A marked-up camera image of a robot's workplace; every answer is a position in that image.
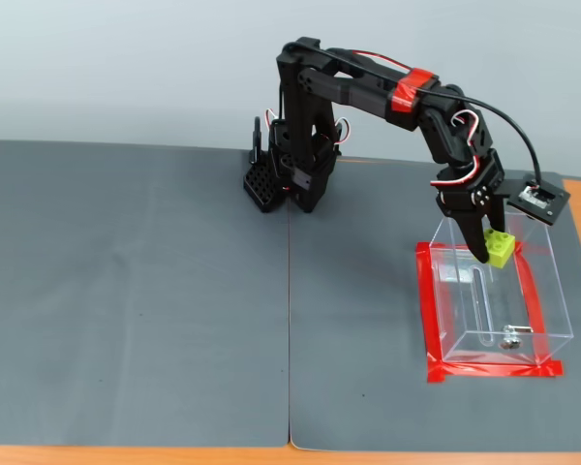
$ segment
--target transparent box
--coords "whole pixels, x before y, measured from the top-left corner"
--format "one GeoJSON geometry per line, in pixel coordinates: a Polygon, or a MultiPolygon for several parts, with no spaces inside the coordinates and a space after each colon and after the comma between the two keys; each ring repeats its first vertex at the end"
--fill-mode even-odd
{"type": "Polygon", "coordinates": [[[548,228],[522,213],[505,221],[516,245],[502,269],[480,263],[449,218],[430,243],[444,361],[538,365],[572,339],[548,228]]]}

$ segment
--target wire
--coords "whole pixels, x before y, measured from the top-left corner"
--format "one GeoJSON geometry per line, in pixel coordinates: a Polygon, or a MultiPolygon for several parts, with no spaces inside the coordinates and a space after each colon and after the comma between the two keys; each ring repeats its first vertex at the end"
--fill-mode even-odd
{"type": "Polygon", "coordinates": [[[381,60],[387,61],[388,63],[391,63],[391,64],[396,65],[396,66],[400,66],[401,68],[404,68],[407,71],[409,71],[411,69],[409,66],[401,63],[400,61],[396,61],[392,58],[389,58],[388,56],[381,55],[380,53],[375,53],[374,51],[365,51],[365,50],[351,50],[351,51],[356,55],[364,55],[364,56],[372,56],[374,58],[380,58],[381,60]]]}
{"type": "Polygon", "coordinates": [[[535,178],[535,187],[534,188],[537,189],[540,186],[540,184],[542,182],[542,172],[540,171],[540,163],[538,161],[537,155],[535,154],[535,150],[534,150],[534,146],[532,145],[532,141],[530,140],[530,138],[528,138],[527,134],[525,134],[525,131],[523,131],[523,128],[521,128],[516,123],[516,121],[514,121],[511,117],[509,117],[507,114],[505,114],[500,109],[493,107],[492,105],[486,104],[478,99],[466,97],[464,95],[448,95],[448,94],[442,94],[441,92],[433,92],[431,90],[426,90],[426,89],[422,89],[422,88],[417,88],[417,92],[422,93],[422,94],[426,94],[426,95],[434,95],[436,97],[446,97],[446,98],[452,99],[452,100],[467,102],[468,104],[477,105],[478,107],[488,109],[489,111],[497,114],[502,120],[504,120],[507,124],[509,124],[514,129],[514,131],[516,131],[518,133],[518,135],[521,137],[521,139],[523,140],[523,142],[527,146],[527,149],[530,152],[530,157],[532,158],[532,165],[534,165],[534,178],[535,178]]]}
{"type": "Polygon", "coordinates": [[[268,108],[264,111],[264,122],[267,125],[267,129],[271,127],[271,121],[269,120],[269,113],[273,115],[273,119],[278,119],[278,115],[273,112],[273,109],[268,108]]]}
{"type": "Polygon", "coordinates": [[[452,181],[430,181],[430,185],[431,186],[452,186],[452,185],[457,185],[457,184],[463,184],[467,181],[469,181],[470,179],[473,179],[474,176],[477,174],[477,172],[480,169],[480,159],[477,155],[474,155],[474,168],[469,171],[467,174],[465,174],[463,177],[461,177],[460,179],[454,179],[452,181]]]}
{"type": "MultiPolygon", "coordinates": [[[[290,50],[293,47],[304,48],[306,50],[313,51],[314,53],[318,53],[320,55],[331,58],[332,60],[337,60],[340,63],[344,63],[346,65],[349,65],[349,66],[351,66],[359,71],[366,73],[367,75],[374,76],[375,78],[380,78],[380,79],[387,80],[387,81],[390,81],[393,83],[398,83],[398,80],[399,80],[395,77],[386,76],[382,73],[378,73],[376,71],[370,70],[364,66],[361,66],[358,63],[355,63],[355,62],[348,60],[346,58],[343,58],[335,53],[332,53],[332,52],[327,51],[327,50],[323,50],[322,48],[318,48],[316,46],[308,46],[306,44],[301,44],[300,42],[289,42],[283,47],[283,50],[290,50]]],[[[527,134],[525,134],[525,131],[523,131],[523,129],[511,117],[509,117],[507,114],[505,114],[500,109],[495,108],[492,105],[486,104],[486,103],[482,102],[481,100],[473,99],[471,97],[465,97],[463,95],[442,94],[441,92],[433,92],[431,90],[422,89],[421,87],[417,87],[416,91],[421,93],[421,94],[424,94],[424,95],[433,95],[435,97],[442,97],[445,99],[457,100],[459,102],[467,102],[469,104],[477,105],[477,106],[482,107],[484,109],[488,109],[489,111],[492,111],[493,113],[497,114],[501,119],[503,119],[507,124],[509,124],[514,129],[514,131],[516,131],[518,133],[518,135],[521,137],[521,139],[523,140],[523,142],[527,146],[528,150],[530,151],[530,156],[532,158],[532,164],[534,165],[536,187],[540,185],[541,180],[542,180],[542,173],[540,172],[540,163],[538,162],[537,156],[535,154],[534,146],[532,145],[530,138],[528,138],[527,134]]]]}
{"type": "Polygon", "coordinates": [[[472,128],[470,129],[469,134],[467,135],[467,145],[471,147],[472,137],[474,136],[474,132],[477,129],[478,124],[480,124],[480,118],[477,116],[477,114],[475,114],[470,109],[461,109],[460,111],[454,113],[454,116],[452,116],[452,119],[450,119],[449,122],[450,124],[452,124],[452,126],[454,125],[454,121],[463,121],[463,123],[465,123],[465,120],[460,117],[460,115],[463,113],[468,113],[474,117],[474,124],[472,125],[472,128]]]}
{"type": "Polygon", "coordinates": [[[345,118],[344,116],[342,116],[342,117],[340,117],[340,118],[338,118],[336,120],[336,124],[334,126],[338,126],[338,123],[340,121],[344,121],[346,123],[346,125],[347,125],[347,133],[343,137],[342,140],[338,140],[338,144],[345,143],[347,140],[349,140],[349,137],[351,136],[351,123],[349,122],[349,120],[347,118],[345,118]]]}
{"type": "MultiPolygon", "coordinates": [[[[454,113],[454,115],[452,116],[452,118],[450,119],[450,124],[453,126],[454,125],[454,121],[463,121],[463,123],[465,122],[465,120],[463,118],[460,117],[461,114],[464,113],[468,113],[470,114],[473,118],[474,118],[474,124],[472,124],[472,128],[469,131],[469,134],[467,135],[467,145],[469,147],[472,147],[472,137],[474,136],[475,130],[477,129],[477,125],[480,122],[480,118],[479,116],[471,111],[470,109],[461,109],[460,111],[457,111],[456,113],[454,113]]],[[[451,185],[457,185],[457,184],[463,184],[464,182],[469,181],[470,179],[473,179],[475,177],[475,175],[477,174],[477,172],[480,169],[480,160],[479,157],[477,155],[474,155],[474,168],[468,172],[467,174],[465,174],[463,177],[461,177],[460,179],[453,179],[451,181],[430,181],[430,185],[431,186],[451,186],[451,185]]]]}

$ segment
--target black cable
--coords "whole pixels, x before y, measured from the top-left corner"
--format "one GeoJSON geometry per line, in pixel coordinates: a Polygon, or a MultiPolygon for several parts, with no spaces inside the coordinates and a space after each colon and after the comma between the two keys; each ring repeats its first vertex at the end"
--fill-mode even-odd
{"type": "Polygon", "coordinates": [[[283,106],[283,93],[284,91],[282,90],[282,82],[280,82],[280,92],[279,92],[279,98],[280,98],[280,116],[278,116],[279,119],[283,119],[284,115],[284,106],[283,106]]]}
{"type": "MultiPolygon", "coordinates": [[[[375,78],[388,80],[388,81],[393,82],[395,84],[398,83],[398,79],[396,79],[394,77],[382,75],[381,73],[378,73],[376,71],[372,71],[368,68],[365,68],[365,67],[363,67],[363,66],[361,66],[361,65],[359,65],[351,60],[348,60],[347,58],[344,58],[342,56],[336,55],[335,53],[332,53],[332,52],[327,51],[327,50],[323,50],[322,48],[318,48],[315,46],[308,46],[306,44],[301,44],[300,42],[289,42],[288,44],[286,44],[282,48],[282,50],[290,50],[293,47],[305,48],[306,50],[310,50],[310,51],[313,51],[315,53],[319,53],[319,54],[327,56],[333,60],[338,60],[341,63],[345,63],[346,65],[352,66],[359,71],[363,71],[364,73],[366,73],[368,75],[374,76],[375,78]]],[[[467,102],[469,104],[477,105],[477,106],[482,107],[484,109],[488,109],[489,111],[492,111],[493,113],[497,114],[501,119],[503,119],[507,124],[509,124],[514,129],[514,131],[517,132],[517,134],[521,137],[521,139],[523,140],[523,142],[527,146],[528,150],[530,151],[530,156],[532,157],[532,164],[534,165],[535,184],[536,184],[536,186],[540,185],[540,183],[542,182],[542,173],[540,171],[540,163],[538,162],[538,158],[535,154],[535,150],[534,150],[534,146],[532,145],[532,141],[530,140],[530,138],[528,138],[527,134],[525,134],[525,131],[523,131],[523,129],[511,117],[509,117],[507,114],[505,114],[500,109],[495,108],[492,105],[486,104],[486,103],[482,102],[481,100],[474,99],[472,97],[466,97],[463,95],[442,94],[440,92],[433,92],[432,90],[426,90],[426,89],[422,89],[420,87],[416,87],[416,90],[417,90],[417,92],[419,92],[421,94],[425,94],[425,95],[433,95],[435,97],[444,97],[446,99],[458,100],[460,102],[467,102]]]]}

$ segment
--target red tape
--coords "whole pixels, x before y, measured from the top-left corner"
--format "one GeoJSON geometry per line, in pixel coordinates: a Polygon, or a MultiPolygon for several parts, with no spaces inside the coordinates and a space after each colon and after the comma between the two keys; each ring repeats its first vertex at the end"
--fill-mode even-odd
{"type": "Polygon", "coordinates": [[[412,68],[409,73],[398,81],[396,90],[391,97],[392,111],[401,111],[411,113],[413,109],[413,100],[417,88],[428,82],[434,75],[430,71],[412,68]]]}
{"type": "MultiPolygon", "coordinates": [[[[527,261],[523,258],[522,247],[517,245],[514,253],[517,269],[523,288],[530,323],[534,331],[544,329],[542,309],[537,297],[534,278],[527,261]]],[[[417,279],[419,282],[419,302],[424,325],[424,342],[426,345],[426,363],[428,382],[441,383],[445,376],[494,376],[494,377],[555,377],[563,376],[562,363],[550,357],[540,365],[518,363],[478,363],[478,362],[446,362],[443,361],[442,344],[439,337],[439,321],[437,318],[437,303],[433,284],[433,271],[428,242],[419,242],[415,249],[417,264],[417,279]]],[[[544,343],[535,345],[540,356],[546,356],[548,348],[544,343]]]]}

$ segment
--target white wall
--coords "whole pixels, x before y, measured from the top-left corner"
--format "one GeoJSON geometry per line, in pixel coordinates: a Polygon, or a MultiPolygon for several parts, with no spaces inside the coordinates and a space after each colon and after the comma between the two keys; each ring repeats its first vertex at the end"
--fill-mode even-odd
{"type": "MultiPolygon", "coordinates": [[[[0,0],[0,139],[248,148],[303,35],[437,73],[514,117],[545,171],[581,175],[581,0],[0,0]]],[[[419,131],[336,114],[345,155],[431,160],[419,131]]],[[[530,169],[488,123],[505,165],[530,169]]]]}

